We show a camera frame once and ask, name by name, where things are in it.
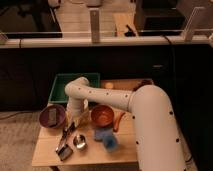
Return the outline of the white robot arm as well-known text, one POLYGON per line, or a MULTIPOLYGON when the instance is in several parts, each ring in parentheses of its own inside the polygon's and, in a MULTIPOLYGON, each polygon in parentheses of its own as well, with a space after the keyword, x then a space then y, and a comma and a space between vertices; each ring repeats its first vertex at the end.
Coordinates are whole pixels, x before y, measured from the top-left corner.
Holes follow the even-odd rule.
POLYGON ((68 112, 84 110, 84 100, 110 105, 134 116, 135 142, 140 171, 186 171, 181 139, 167 93, 156 85, 136 91, 93 88, 85 77, 65 86, 68 112))

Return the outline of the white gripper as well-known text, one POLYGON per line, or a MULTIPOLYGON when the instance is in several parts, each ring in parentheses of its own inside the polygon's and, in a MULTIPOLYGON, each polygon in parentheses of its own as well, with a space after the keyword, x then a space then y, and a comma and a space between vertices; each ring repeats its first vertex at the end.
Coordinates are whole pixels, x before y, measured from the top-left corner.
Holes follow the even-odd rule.
POLYGON ((88 109, 88 100, 69 99, 66 110, 72 117, 81 116, 88 109))

